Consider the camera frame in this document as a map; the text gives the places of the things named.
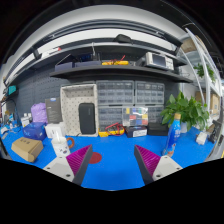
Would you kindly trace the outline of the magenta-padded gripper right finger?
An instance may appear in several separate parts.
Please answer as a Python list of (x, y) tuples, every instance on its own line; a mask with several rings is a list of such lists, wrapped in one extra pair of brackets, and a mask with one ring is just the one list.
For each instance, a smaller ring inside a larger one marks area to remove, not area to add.
[(134, 146), (134, 156), (145, 185), (182, 169), (182, 167), (169, 156), (158, 156), (139, 145)]

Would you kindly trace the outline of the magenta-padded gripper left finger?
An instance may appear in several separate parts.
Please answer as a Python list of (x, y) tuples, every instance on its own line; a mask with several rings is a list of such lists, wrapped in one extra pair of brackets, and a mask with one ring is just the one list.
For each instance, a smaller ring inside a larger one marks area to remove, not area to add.
[(92, 145), (88, 145), (66, 157), (56, 157), (44, 167), (44, 170), (67, 181), (81, 185), (92, 155)]

